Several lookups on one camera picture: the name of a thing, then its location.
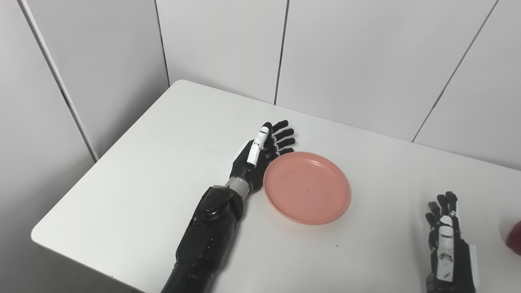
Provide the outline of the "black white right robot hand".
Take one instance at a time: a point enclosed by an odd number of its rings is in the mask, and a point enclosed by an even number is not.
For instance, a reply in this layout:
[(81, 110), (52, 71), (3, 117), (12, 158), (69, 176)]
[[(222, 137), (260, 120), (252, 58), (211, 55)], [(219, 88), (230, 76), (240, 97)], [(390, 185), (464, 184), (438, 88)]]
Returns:
[(428, 244), (431, 273), (428, 293), (476, 293), (479, 286), (477, 253), (462, 237), (458, 197), (452, 191), (428, 202), (425, 217), (430, 226)]

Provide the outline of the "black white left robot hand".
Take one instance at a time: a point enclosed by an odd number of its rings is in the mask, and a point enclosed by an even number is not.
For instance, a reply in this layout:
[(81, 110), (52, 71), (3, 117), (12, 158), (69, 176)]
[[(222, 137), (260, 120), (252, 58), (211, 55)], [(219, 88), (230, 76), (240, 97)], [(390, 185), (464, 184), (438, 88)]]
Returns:
[(295, 131), (288, 120), (276, 124), (265, 122), (254, 139), (248, 141), (233, 161), (231, 178), (240, 178), (249, 186), (249, 193), (258, 191), (268, 165), (282, 155), (294, 152)]

